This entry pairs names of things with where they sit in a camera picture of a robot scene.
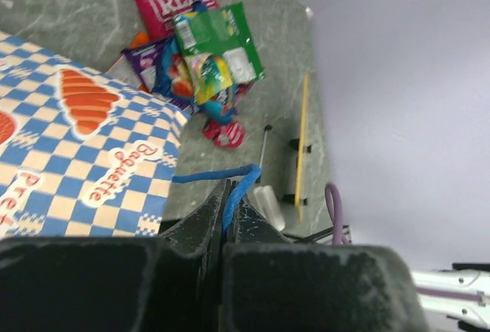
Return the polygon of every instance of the croissant illustration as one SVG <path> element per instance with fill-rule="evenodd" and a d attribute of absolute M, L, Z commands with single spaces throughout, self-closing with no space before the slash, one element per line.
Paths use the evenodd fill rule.
<path fill-rule="evenodd" d="M 109 118 L 119 96 L 82 73 L 60 70 L 59 96 L 73 130 L 82 138 L 96 132 Z"/>

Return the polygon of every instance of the blue and white checkered pattern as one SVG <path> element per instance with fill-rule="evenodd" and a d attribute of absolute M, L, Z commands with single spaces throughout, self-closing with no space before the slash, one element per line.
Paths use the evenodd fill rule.
<path fill-rule="evenodd" d="M 22 198 L 23 205 L 12 214 L 19 227 L 8 234 L 155 235 L 188 116 L 100 72 L 2 32 L 0 61 L 0 110 L 18 123 L 16 135 L 0 143 L 0 203 L 19 168 L 38 172 L 43 180 Z M 73 134 L 56 97 L 60 65 L 79 70 L 123 97 L 110 121 L 86 141 Z M 81 197 L 112 166 L 108 151 L 127 150 L 136 140 L 163 148 L 162 158 L 142 161 L 114 199 L 98 208 L 86 206 Z"/>

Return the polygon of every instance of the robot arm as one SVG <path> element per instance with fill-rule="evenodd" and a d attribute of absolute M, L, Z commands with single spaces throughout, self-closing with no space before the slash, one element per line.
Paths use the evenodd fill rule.
<path fill-rule="evenodd" d="M 412 272 L 423 309 L 490 330 L 490 272 Z"/>

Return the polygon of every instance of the pile of snacks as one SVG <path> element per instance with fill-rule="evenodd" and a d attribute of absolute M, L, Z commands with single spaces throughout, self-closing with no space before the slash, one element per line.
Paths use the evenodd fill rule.
<path fill-rule="evenodd" d="M 245 128 L 234 122 L 238 99 L 265 77 L 242 3 L 135 0 L 148 34 L 122 51 L 138 85 L 159 99 L 209 120 L 206 138 L 238 147 Z"/>

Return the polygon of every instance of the purple snack package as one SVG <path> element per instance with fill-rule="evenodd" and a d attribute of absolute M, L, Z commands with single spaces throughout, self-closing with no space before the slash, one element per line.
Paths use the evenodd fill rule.
<path fill-rule="evenodd" d="M 121 51 L 149 92 L 155 86 L 156 60 L 162 53 L 164 46 L 165 39 L 159 39 L 134 49 L 126 48 Z"/>

